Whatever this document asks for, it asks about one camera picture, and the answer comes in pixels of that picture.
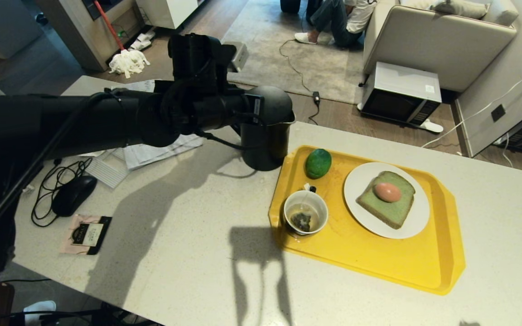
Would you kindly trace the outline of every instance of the person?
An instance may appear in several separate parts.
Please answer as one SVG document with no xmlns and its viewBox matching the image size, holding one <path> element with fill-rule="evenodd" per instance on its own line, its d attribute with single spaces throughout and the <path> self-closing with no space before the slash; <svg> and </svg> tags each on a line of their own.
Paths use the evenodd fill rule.
<svg viewBox="0 0 522 326">
<path fill-rule="evenodd" d="M 300 43 L 317 44 L 317 37 L 329 23 L 336 45 L 347 47 L 357 42 L 368 25 L 376 0 L 325 0 L 310 17 L 315 29 L 295 33 Z"/>
</svg>

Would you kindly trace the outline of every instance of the white cable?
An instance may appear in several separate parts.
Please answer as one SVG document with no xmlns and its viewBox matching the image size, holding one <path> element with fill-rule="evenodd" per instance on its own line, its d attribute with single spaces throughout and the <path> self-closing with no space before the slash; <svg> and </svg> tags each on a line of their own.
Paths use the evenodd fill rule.
<svg viewBox="0 0 522 326">
<path fill-rule="evenodd" d="M 488 103 L 487 106 L 485 106 L 484 108 L 482 108 L 479 112 L 471 115 L 470 117 L 462 120 L 461 122 L 459 122 L 456 126 L 454 126 L 454 128 L 448 130 L 447 133 L 443 134 L 442 136 L 438 137 L 437 139 L 434 139 L 434 140 L 431 140 L 429 142 L 427 142 L 426 144 L 422 145 L 422 148 L 430 145 L 431 143 L 435 143 L 435 142 L 438 142 L 439 140 L 441 140 L 442 138 L 444 138 L 447 134 L 450 134 L 453 130 L 456 130 L 456 128 L 458 128 L 461 124 L 463 124 L 466 120 L 474 117 L 475 115 L 478 115 L 480 113 L 482 113 L 484 110 L 488 109 L 491 105 L 493 105 L 493 103 L 495 103 L 496 101 L 499 101 L 500 99 L 502 99 L 503 97 L 507 96 L 507 94 L 509 94 L 511 91 L 514 90 L 515 87 L 518 86 L 518 84 L 522 83 L 522 80 L 518 81 L 518 83 L 514 84 L 513 87 L 511 87 L 505 94 L 503 94 L 502 97 L 499 97 L 498 99 L 495 99 L 494 101 L 492 101 L 491 103 Z"/>
<path fill-rule="evenodd" d="M 507 132 L 507 143 L 505 145 L 505 148 L 503 149 L 503 157 L 505 157 L 507 159 L 507 162 L 509 162 L 509 164 L 511 165 L 511 167 L 513 168 L 513 163 L 511 162 L 511 160 L 507 157 L 507 154 L 505 154 L 505 152 L 507 151 L 507 147 L 509 147 L 509 133 Z"/>
</svg>

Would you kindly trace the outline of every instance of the red mop handle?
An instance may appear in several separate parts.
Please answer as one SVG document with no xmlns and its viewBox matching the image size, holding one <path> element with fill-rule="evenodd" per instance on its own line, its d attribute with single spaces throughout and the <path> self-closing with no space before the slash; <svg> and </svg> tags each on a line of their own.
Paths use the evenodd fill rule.
<svg viewBox="0 0 522 326">
<path fill-rule="evenodd" d="M 112 24 L 108 20 L 108 17 L 106 16 L 106 13 L 102 10 L 102 7 L 98 3 L 98 0 L 94 0 L 94 4 L 96 5 L 96 8 L 98 8 L 98 11 L 102 15 L 102 18 L 104 19 L 104 21 L 106 22 L 106 25 L 108 26 L 108 29 L 110 30 L 110 33 L 112 33 L 112 36 L 116 40 L 116 43 L 118 43 L 118 47 L 120 48 L 120 51 L 124 50 L 124 45 L 122 45 L 122 42 L 120 42 L 120 38 L 116 34 L 116 31 L 114 31 L 114 29 L 112 28 Z"/>
</svg>

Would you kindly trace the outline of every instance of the cup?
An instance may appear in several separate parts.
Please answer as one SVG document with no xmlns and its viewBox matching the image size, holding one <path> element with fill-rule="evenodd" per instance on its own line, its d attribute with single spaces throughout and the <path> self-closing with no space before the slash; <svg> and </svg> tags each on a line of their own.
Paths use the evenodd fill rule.
<svg viewBox="0 0 522 326">
<path fill-rule="evenodd" d="M 300 205 L 309 206 L 310 209 L 300 209 Z M 295 219 L 299 219 L 300 211 L 312 212 L 311 219 L 309 221 L 309 231 L 300 229 L 299 224 L 296 225 Z M 307 190 L 300 190 L 290 194 L 285 200 L 283 206 L 283 214 L 286 223 L 292 228 L 292 230 L 298 235 L 314 235 L 325 227 L 328 222 L 328 206 L 325 204 L 323 198 L 321 198 L 315 192 L 309 192 Z"/>
</svg>

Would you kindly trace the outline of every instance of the white shirt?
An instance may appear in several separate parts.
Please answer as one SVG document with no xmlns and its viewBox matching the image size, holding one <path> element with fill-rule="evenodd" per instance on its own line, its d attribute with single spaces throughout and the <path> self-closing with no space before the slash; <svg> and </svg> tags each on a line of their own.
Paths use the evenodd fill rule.
<svg viewBox="0 0 522 326">
<path fill-rule="evenodd" d="M 346 6 L 354 7 L 354 10 L 348 16 L 346 29 L 354 34 L 363 31 L 368 25 L 369 17 L 372 15 L 377 2 L 374 0 L 343 0 L 343 2 Z"/>
</svg>

